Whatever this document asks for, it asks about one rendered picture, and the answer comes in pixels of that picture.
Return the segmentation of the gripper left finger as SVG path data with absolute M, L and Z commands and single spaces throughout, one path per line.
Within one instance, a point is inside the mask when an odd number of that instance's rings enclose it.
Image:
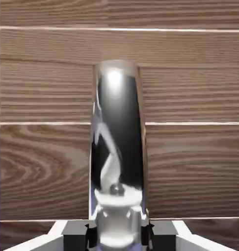
M 97 239 L 94 220 L 57 220 L 48 233 L 4 251 L 90 251 Z

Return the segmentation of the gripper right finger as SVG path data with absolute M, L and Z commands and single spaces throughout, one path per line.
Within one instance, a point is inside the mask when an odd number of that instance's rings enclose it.
M 193 234 L 182 220 L 150 220 L 141 227 L 146 251 L 237 251 Z

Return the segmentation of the curved shiny metal handle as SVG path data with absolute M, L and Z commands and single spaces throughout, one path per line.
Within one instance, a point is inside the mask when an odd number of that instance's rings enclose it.
M 147 251 L 145 126 L 137 66 L 95 68 L 89 159 L 89 251 Z

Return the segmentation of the wooden cabinet door front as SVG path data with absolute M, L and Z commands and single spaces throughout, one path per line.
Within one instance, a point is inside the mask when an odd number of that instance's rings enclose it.
M 239 0 L 0 0 L 0 25 L 239 29 Z
M 239 218 L 183 218 L 193 234 L 239 251 Z M 55 220 L 0 221 L 0 251 L 47 234 Z
M 147 130 L 153 218 L 239 217 L 239 124 Z M 0 126 L 0 219 L 87 218 L 90 126 Z
M 239 123 L 239 30 L 0 29 L 0 117 L 86 122 L 92 71 L 135 63 L 150 123 Z

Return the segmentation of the wooden cabinet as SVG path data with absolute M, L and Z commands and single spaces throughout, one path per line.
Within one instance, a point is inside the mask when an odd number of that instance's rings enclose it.
M 140 68 L 150 216 L 239 251 L 239 0 L 0 0 L 0 249 L 87 218 L 114 58 Z

